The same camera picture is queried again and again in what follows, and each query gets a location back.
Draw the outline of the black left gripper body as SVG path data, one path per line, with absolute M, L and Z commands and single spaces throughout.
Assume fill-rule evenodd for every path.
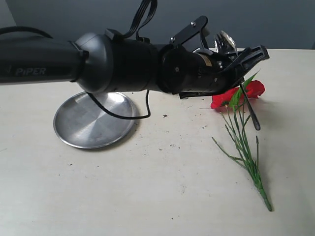
M 223 94 L 239 86 L 259 62 L 270 58 L 262 45 L 247 47 L 238 53 L 213 53 L 206 57 L 212 60 L 212 66 L 199 67 L 197 79 L 184 86 L 179 93 L 180 99 Z

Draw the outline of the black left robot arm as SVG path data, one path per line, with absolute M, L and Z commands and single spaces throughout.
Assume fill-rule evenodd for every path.
M 87 33 L 75 42 L 31 35 L 1 39 L 0 83 L 74 82 L 92 94 L 153 90 L 185 99 L 223 94 L 268 58 L 262 45 L 237 53 L 190 52 L 105 34 Z

